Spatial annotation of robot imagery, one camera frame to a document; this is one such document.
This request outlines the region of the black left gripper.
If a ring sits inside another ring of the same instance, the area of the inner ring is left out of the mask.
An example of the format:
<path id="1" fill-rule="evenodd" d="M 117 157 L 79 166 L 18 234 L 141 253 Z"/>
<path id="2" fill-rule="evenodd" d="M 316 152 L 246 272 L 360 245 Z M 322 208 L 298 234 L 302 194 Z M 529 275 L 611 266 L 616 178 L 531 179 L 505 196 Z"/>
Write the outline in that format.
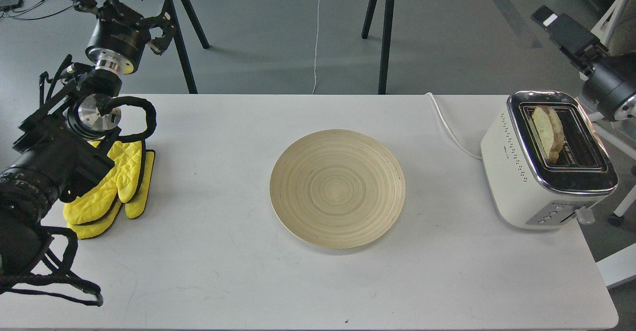
<path id="1" fill-rule="evenodd" d="M 118 0 L 105 2 L 118 4 Z M 121 12 L 117 12 L 113 7 L 105 7 L 105 4 L 98 7 L 97 0 L 74 0 L 74 10 L 97 15 L 97 24 L 85 50 L 86 56 L 93 63 L 98 61 L 102 52 L 120 56 L 125 75 L 139 68 L 145 44 L 155 55 L 163 55 L 176 33 L 169 7 L 162 7 L 159 15 L 147 18 L 130 8 L 121 8 Z M 161 30 L 160 36 L 152 36 L 151 30 L 155 28 Z"/>

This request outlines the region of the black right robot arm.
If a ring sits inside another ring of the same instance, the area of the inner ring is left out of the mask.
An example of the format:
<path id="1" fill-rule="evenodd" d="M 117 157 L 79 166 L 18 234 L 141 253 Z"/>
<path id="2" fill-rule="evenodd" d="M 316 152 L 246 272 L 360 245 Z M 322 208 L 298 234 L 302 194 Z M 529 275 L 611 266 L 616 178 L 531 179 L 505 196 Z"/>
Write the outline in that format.
<path id="1" fill-rule="evenodd" d="M 567 14 L 543 5 L 531 15 L 585 77 L 582 96 L 611 122 L 635 117 L 636 55 L 609 52 L 597 36 Z"/>

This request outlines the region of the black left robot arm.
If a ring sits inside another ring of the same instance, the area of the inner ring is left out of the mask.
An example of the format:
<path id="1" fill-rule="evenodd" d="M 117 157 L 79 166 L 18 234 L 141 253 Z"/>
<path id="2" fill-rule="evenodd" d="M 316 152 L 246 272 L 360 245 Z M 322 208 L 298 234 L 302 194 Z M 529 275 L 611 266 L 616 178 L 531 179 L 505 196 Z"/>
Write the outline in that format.
<path id="1" fill-rule="evenodd" d="M 68 284 L 93 297 L 50 296 L 102 306 L 101 288 L 72 272 L 77 234 L 41 221 L 55 202 L 73 202 L 114 170 L 114 143 L 143 141 L 157 127 L 157 112 L 140 97 L 120 97 L 121 75 L 139 68 L 145 47 L 163 54 L 178 31 L 173 3 L 145 17 L 119 0 L 73 0 L 97 23 L 85 54 L 67 55 L 52 77 L 39 78 L 39 107 L 20 124 L 13 143 L 20 156 L 1 172 L 1 292 L 47 295 L 43 286 Z"/>

